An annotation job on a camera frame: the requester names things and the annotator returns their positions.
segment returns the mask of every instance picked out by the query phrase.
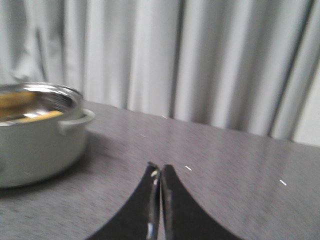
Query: black curved edge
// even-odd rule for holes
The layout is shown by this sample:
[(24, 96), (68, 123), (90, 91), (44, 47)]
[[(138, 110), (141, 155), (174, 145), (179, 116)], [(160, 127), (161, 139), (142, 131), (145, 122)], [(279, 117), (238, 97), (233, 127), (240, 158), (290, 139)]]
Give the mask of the black curved edge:
[(166, 240), (241, 240), (199, 206), (172, 165), (161, 171), (161, 193)]
[(87, 240), (156, 240), (159, 225), (160, 170), (149, 162), (122, 208)]

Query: white pot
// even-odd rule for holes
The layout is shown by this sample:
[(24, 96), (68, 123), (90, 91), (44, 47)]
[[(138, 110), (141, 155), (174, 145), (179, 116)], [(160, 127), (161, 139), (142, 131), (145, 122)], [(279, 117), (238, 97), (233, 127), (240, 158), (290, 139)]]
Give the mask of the white pot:
[(0, 188), (31, 184), (69, 167), (82, 155), (86, 144), (85, 125), (95, 117), (92, 111), (82, 108), (82, 96), (71, 88), (48, 83), (15, 85), (21, 86), (35, 93), (49, 87), (48, 95), (59, 97), (61, 94), (72, 103), (69, 101), (70, 106), (62, 114), (47, 119), (0, 122)]

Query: gray table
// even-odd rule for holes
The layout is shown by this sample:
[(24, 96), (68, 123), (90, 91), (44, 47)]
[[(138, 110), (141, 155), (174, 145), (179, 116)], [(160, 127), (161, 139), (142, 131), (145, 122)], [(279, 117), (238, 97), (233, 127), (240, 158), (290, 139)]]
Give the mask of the gray table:
[(148, 161), (173, 164), (197, 202), (244, 239), (320, 239), (320, 148), (86, 107), (96, 119), (79, 162), (42, 183), (0, 190), (1, 240), (85, 239), (125, 203)]

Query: curtain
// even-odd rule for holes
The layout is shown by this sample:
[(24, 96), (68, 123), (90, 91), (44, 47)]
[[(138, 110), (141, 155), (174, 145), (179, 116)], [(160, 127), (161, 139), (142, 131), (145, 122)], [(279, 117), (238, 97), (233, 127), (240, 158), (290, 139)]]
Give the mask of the curtain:
[(301, 142), (319, 25), (320, 0), (1, 0), (0, 84)]

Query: pot handle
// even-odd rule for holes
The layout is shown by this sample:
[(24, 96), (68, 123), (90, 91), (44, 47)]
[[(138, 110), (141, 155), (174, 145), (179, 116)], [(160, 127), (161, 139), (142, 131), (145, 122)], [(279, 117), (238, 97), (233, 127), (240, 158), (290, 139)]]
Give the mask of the pot handle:
[(84, 116), (75, 120), (65, 120), (58, 122), (58, 130), (61, 135), (67, 135), (67, 132), (90, 123), (95, 118), (95, 113), (88, 109), (83, 109)]

